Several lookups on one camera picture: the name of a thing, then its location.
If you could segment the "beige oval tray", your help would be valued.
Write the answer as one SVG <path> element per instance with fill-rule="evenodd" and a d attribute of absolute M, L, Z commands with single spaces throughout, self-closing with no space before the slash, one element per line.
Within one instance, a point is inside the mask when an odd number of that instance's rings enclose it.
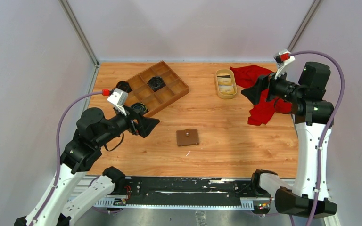
<path fill-rule="evenodd" d="M 216 92 L 221 99 L 233 99 L 238 91 L 231 69 L 219 69 L 214 74 Z"/>

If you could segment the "brown leather card holder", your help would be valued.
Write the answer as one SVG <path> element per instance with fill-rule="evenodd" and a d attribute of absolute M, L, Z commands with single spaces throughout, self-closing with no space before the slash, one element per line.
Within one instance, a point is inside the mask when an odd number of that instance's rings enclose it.
<path fill-rule="evenodd" d="M 182 129 L 176 131 L 177 146 L 199 145 L 197 129 Z"/>

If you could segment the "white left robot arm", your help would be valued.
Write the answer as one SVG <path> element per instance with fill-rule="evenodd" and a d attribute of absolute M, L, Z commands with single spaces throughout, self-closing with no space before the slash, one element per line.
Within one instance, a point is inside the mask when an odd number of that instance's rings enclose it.
<path fill-rule="evenodd" d="M 90 187 L 66 206 L 72 191 L 102 155 L 101 148 L 129 131 L 146 138 L 160 123 L 159 119 L 145 117 L 141 111 L 126 107 L 106 119 L 99 108 L 85 110 L 77 121 L 73 139 L 60 155 L 57 170 L 44 195 L 27 216 L 16 219 L 16 226 L 70 226 L 93 204 L 108 194 L 125 190 L 125 175 L 115 167 L 106 169 L 98 179 L 103 182 L 93 191 Z"/>

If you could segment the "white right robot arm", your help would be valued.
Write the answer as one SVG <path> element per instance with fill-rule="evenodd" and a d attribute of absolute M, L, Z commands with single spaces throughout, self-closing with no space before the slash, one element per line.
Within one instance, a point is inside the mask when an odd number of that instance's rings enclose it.
<path fill-rule="evenodd" d="M 280 214 L 308 219 L 325 218 L 337 211 L 329 200 L 326 182 L 327 145 L 331 134 L 334 106 L 323 96 L 330 68 L 322 63 L 307 62 L 298 83 L 286 79 L 286 74 L 260 76 L 257 82 L 241 94 L 257 105 L 261 94 L 266 100 L 280 98 L 292 104 L 292 114 L 298 138 L 298 168 L 293 185 L 284 182 L 277 173 L 258 169 L 252 175 L 250 190 L 255 196 L 269 194 Z"/>

